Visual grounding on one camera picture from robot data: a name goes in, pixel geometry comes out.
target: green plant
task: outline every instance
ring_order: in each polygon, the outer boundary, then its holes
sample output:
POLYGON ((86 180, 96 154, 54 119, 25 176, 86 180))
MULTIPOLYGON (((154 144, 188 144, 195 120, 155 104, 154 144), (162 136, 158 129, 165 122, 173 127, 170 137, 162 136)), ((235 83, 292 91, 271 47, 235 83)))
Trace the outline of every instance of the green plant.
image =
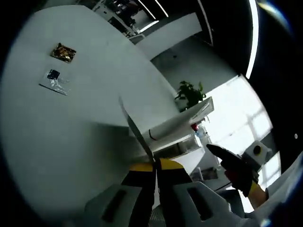
POLYGON ((199 82, 198 90, 194 89, 194 86, 189 82, 181 81, 180 84, 178 95, 175 99, 187 100, 187 106, 181 112, 193 107, 206 97, 206 94, 202 92, 203 87, 201 82, 199 82))

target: desk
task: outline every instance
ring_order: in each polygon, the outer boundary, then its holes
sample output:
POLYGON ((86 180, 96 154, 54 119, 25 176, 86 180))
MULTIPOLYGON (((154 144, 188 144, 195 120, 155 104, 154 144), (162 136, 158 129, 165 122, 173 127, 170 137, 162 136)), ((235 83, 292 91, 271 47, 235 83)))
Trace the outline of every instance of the desk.
POLYGON ((119 95, 141 131, 178 114, 161 77, 84 6, 48 8, 28 20, 2 76, 0 132, 13 179, 44 220, 83 211, 88 200, 120 183, 128 161, 142 152, 123 137, 128 127, 119 95), (77 51, 70 64, 49 56, 59 42, 77 51), (49 65, 71 74, 68 96, 39 86, 49 65))

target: white table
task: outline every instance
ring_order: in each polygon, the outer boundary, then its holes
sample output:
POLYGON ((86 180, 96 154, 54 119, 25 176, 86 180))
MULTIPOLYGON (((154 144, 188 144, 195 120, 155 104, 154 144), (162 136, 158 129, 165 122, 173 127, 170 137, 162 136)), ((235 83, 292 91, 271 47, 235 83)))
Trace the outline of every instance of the white table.
POLYGON ((142 152, 126 137, 118 95, 141 131, 178 114, 161 77, 137 47, 84 6, 48 8, 30 18, 4 69, 0 132, 17 187, 42 218, 60 221, 82 211, 119 183, 142 152), (77 51, 70 64, 49 56, 58 42, 77 51), (69 71, 68 96, 38 85, 50 65, 69 71))

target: round table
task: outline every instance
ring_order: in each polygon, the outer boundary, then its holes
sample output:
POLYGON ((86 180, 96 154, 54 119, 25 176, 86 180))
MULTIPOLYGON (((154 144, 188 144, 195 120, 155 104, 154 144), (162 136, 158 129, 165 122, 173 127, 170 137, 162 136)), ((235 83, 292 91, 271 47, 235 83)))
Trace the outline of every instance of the round table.
POLYGON ((142 154, 128 137, 125 107, 141 131, 178 114, 162 75, 126 37, 84 6, 35 13, 16 38, 1 82, 0 133, 9 171, 29 205, 61 221, 142 154), (71 63, 50 56, 62 43, 71 63), (48 68, 68 72, 68 96, 39 85, 48 68))

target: potted plant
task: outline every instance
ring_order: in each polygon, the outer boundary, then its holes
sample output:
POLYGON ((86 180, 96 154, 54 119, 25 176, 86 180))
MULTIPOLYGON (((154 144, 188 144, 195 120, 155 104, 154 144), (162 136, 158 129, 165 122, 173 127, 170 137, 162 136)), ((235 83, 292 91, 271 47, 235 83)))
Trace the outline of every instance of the potted plant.
POLYGON ((186 81, 180 82, 180 87, 178 89, 178 95, 175 98, 176 103, 179 107, 180 112, 183 112, 194 105, 198 104, 206 98, 206 94, 203 93, 202 83, 199 82, 199 89, 194 89, 194 86, 186 81))

